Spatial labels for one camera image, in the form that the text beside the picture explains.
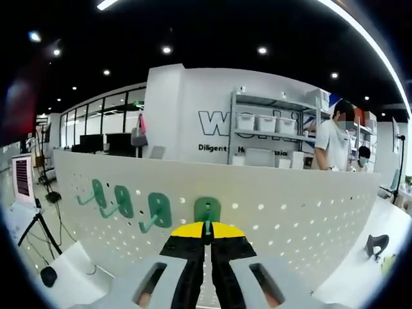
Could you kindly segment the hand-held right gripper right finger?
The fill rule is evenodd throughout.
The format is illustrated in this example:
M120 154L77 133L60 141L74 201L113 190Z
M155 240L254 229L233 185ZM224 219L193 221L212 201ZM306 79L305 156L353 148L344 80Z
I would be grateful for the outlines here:
M212 282L222 308L315 307L315 299L284 261L259 257L236 227L212 226Z

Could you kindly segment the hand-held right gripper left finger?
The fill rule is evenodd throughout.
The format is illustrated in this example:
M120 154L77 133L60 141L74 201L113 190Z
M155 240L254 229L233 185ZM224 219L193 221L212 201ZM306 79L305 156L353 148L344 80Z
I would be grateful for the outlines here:
M195 308L203 284L207 224L175 229L159 255L148 256L113 283L115 308Z

